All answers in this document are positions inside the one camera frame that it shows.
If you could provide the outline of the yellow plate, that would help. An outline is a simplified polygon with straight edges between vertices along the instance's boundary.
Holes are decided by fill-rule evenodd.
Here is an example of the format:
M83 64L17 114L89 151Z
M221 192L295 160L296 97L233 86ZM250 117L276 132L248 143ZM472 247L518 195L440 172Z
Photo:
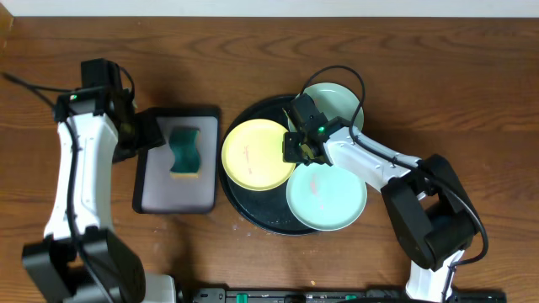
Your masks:
M227 176L237 185L266 191L282 185L296 165L284 161L283 138L287 129L266 119L247 120L234 127L221 149Z

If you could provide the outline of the green yellow sponge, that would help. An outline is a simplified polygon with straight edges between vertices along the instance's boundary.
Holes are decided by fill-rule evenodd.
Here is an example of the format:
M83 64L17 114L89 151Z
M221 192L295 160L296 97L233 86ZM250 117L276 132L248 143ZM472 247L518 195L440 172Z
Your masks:
M196 128L175 128L169 137L173 165L169 172L173 178L197 178L201 159L196 147L200 131Z

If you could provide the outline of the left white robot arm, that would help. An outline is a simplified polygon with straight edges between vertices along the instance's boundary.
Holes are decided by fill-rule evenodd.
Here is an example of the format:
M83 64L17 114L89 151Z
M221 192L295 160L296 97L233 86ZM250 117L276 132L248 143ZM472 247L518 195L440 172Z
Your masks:
M174 280L148 274L114 233L111 168L120 126L132 117L126 89L85 88L59 96L56 199L41 242L22 262L48 302L175 302Z

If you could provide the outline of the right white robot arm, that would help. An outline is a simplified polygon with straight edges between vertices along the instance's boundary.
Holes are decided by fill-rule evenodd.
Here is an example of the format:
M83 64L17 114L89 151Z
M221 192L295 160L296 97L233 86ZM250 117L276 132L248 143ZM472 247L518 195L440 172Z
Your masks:
M488 239L450 163L437 154L423 160L396 152L340 117L289 122L286 161L343 168L382 195L398 243L412 261L406 295L450 299L456 268L485 255L465 259L465 250L476 235Z

